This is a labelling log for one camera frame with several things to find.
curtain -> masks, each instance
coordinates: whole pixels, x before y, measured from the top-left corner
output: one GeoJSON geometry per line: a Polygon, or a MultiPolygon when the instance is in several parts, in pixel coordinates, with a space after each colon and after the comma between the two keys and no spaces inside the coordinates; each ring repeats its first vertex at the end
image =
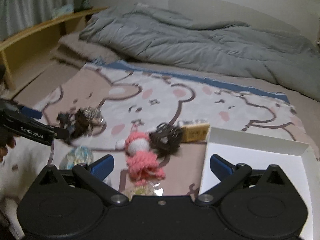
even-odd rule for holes
{"type": "Polygon", "coordinates": [[[53,9],[66,4],[74,0],[0,0],[0,41],[50,20],[53,9]]]}

screw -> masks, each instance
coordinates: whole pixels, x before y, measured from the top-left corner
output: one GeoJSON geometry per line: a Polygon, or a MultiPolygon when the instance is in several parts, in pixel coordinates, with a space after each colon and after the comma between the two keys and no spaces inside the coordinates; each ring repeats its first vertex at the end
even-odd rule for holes
{"type": "Polygon", "coordinates": [[[164,200],[159,200],[159,201],[158,201],[158,204],[159,204],[160,206],[164,206],[164,205],[166,204],[166,201],[164,201],[164,200]]]}
{"type": "Polygon", "coordinates": [[[200,200],[201,202],[204,203],[209,203],[214,199],[213,196],[211,196],[210,194],[202,194],[198,197],[198,200],[200,200]]]}
{"type": "Polygon", "coordinates": [[[113,195],[113,196],[111,196],[110,199],[112,202],[118,203],[118,204],[121,204],[127,200],[126,196],[120,195],[120,194],[113,195]]]}

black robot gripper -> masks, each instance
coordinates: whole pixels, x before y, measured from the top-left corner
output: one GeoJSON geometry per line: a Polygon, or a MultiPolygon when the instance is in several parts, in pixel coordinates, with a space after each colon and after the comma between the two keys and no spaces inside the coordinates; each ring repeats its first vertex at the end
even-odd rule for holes
{"type": "Polygon", "coordinates": [[[190,196],[128,198],[104,184],[107,155],[87,166],[46,166],[18,206],[24,240],[294,240],[308,210],[278,165],[252,170],[218,155],[210,161],[219,184],[190,196]]]}

pink crocheted doll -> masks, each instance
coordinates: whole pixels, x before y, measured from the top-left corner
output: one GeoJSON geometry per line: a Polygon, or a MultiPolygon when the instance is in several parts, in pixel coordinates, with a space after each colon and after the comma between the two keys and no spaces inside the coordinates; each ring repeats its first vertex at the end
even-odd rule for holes
{"type": "Polygon", "coordinates": [[[159,168],[157,155],[150,151],[149,135],[143,132],[132,132],[121,147],[129,154],[127,165],[130,178],[135,181],[136,186],[146,185],[147,179],[164,179],[165,173],[159,168]]]}

white box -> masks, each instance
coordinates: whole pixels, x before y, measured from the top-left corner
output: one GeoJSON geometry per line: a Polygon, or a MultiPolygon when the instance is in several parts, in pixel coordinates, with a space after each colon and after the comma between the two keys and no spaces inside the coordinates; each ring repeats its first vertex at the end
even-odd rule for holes
{"type": "Polygon", "coordinates": [[[207,141],[200,194],[220,183],[210,169],[213,154],[232,164],[246,163],[258,170],[278,164],[308,208],[300,237],[320,240],[320,169],[308,144],[219,128],[211,129],[207,141]]]}

